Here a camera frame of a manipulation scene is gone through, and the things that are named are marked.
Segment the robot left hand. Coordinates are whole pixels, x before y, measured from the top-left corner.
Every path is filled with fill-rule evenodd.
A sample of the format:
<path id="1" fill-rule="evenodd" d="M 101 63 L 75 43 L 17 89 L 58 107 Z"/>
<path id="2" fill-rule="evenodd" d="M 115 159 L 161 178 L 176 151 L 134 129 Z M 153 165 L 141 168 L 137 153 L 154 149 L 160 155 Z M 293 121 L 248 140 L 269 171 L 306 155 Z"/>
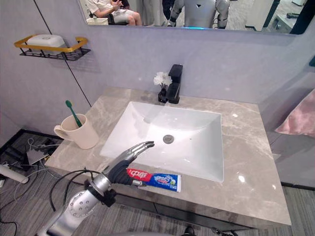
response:
<path id="1" fill-rule="evenodd" d="M 116 157 L 110 164 L 102 171 L 102 173 L 114 184 L 135 185 L 141 186 L 142 181 L 135 180 L 127 173 L 127 168 L 139 154 L 143 153 L 148 148 L 154 146 L 154 141 L 145 141 L 125 150 L 118 157 Z"/>

